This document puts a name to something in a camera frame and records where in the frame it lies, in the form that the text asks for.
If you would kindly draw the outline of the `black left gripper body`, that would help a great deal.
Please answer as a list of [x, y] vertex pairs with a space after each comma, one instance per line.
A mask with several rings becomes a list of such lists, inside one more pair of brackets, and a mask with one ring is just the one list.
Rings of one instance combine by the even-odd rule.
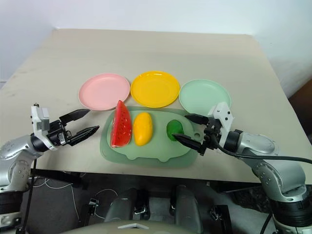
[[66, 126], [67, 123], [62, 120], [50, 123], [47, 137], [54, 146], [72, 145], [72, 134], [69, 130], [66, 130]]

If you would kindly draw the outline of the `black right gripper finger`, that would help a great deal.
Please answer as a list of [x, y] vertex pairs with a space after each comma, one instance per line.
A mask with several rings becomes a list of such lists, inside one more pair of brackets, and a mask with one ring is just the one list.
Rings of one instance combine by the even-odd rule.
[[198, 114], [189, 114], [185, 116], [189, 121], [199, 124], [199, 125], [207, 125], [209, 123], [209, 118], [206, 116], [198, 115]]
[[190, 149], [196, 150], [197, 152], [203, 152], [204, 150], [202, 143], [191, 139], [191, 137], [187, 135], [175, 133], [173, 136], [178, 142]]

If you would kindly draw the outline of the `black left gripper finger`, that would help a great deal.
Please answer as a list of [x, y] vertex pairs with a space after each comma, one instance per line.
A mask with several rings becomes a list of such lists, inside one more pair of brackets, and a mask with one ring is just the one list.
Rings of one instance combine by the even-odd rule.
[[74, 136], [68, 136], [66, 140], [66, 144], [70, 146], [77, 145], [81, 143], [82, 141], [91, 137], [93, 134], [95, 134], [98, 129], [99, 129], [99, 125], [85, 128], [77, 132]]
[[71, 121], [76, 121], [85, 115], [87, 115], [90, 112], [89, 109], [78, 109], [75, 111], [72, 111], [70, 113], [67, 113], [63, 116], [61, 116], [59, 119], [61, 122], [71, 122]]

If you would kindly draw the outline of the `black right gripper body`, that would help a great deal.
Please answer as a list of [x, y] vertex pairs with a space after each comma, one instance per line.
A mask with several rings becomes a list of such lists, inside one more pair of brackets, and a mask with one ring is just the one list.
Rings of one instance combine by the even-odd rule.
[[201, 124], [206, 126], [204, 139], [198, 150], [199, 154], [203, 156], [206, 149], [214, 150], [219, 148], [221, 122], [213, 117], [204, 117]]

